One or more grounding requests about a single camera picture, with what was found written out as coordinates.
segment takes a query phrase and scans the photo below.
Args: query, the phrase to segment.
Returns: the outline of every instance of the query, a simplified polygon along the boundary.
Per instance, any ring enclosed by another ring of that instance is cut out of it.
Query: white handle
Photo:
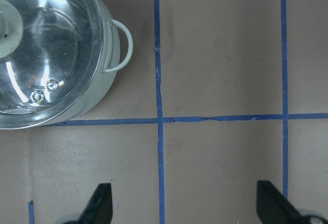
[[[128,28],[126,26],[124,26],[124,24],[118,22],[117,20],[112,20],[112,22],[115,26],[117,26],[118,28],[121,28],[122,31],[126,34],[126,36],[128,38],[128,44],[129,44],[128,53],[127,53],[127,56],[124,58],[124,60],[119,65],[117,65],[116,67],[113,67],[113,68],[109,68],[109,69],[104,68],[102,70],[102,73],[115,72],[115,71],[118,71],[118,70],[124,68],[130,61],[130,59],[132,57],[132,52],[133,52],[133,38],[132,38],[132,35],[131,35],[130,31],[128,30]]]

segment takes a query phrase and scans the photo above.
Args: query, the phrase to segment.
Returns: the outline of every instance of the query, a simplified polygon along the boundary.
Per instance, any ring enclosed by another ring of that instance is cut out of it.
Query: pot lid
[[[71,107],[96,73],[102,42],[97,0],[0,0],[0,127],[13,115],[26,125]]]

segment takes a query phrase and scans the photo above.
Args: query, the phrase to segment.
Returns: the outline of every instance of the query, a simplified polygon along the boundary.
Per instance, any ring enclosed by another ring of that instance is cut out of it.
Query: silver rivet
[[[59,87],[59,84],[54,79],[51,79],[47,82],[47,89],[49,92],[56,91]]]
[[[34,91],[31,93],[31,99],[33,102],[40,103],[45,100],[45,95],[41,91]]]
[[[310,223],[311,224],[323,224],[323,221],[317,217],[311,217],[310,218]]]

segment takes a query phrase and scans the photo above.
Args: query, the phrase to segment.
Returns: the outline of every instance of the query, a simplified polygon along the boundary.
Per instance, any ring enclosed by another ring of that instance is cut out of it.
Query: black object
[[[64,224],[110,224],[112,217],[111,184],[99,184],[79,220]]]
[[[256,211],[263,224],[328,224],[319,216],[302,216],[270,181],[257,182]]]

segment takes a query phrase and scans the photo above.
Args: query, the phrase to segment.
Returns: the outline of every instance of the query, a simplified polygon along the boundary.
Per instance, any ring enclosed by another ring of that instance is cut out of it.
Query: cooking pot
[[[121,63],[117,28],[129,43]],[[0,129],[85,113],[132,51],[131,33],[101,0],[0,0]]]

